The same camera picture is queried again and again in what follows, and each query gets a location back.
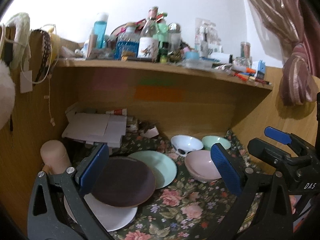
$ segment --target pink bowl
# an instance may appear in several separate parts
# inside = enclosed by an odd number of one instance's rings
[[[210,151],[199,150],[188,153],[184,163],[190,174],[197,180],[212,182],[221,178],[216,166],[211,160]]]

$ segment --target pink curtain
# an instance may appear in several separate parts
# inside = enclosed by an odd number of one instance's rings
[[[320,25],[303,0],[250,0],[263,25],[281,42],[285,64],[280,83],[284,105],[316,101],[320,77]]]

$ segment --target white wall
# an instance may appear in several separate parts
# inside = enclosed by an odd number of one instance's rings
[[[247,41],[251,44],[253,61],[262,59],[267,66],[282,68],[282,53],[279,39],[261,23],[249,0],[244,0],[247,22]]]
[[[145,18],[151,6],[168,12],[167,23],[182,26],[182,38],[194,46],[195,18],[215,22],[224,52],[240,55],[240,43],[247,39],[244,0],[14,0],[3,17],[24,11],[31,18],[31,28],[55,23],[63,38],[85,41],[100,11],[109,13],[107,34],[129,21]]]

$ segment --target blue liquid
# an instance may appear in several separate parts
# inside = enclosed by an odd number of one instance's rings
[[[96,49],[102,49],[106,28],[107,28],[106,22],[98,21],[94,23],[93,31],[94,31],[94,34],[98,36]]]
[[[134,57],[138,56],[139,43],[132,41],[118,41],[116,47],[115,59],[121,59],[122,51],[132,51],[134,53]]]

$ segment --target fur pom-pom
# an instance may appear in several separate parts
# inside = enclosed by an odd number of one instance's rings
[[[15,87],[9,68],[0,60],[0,129],[10,119],[14,107]]]

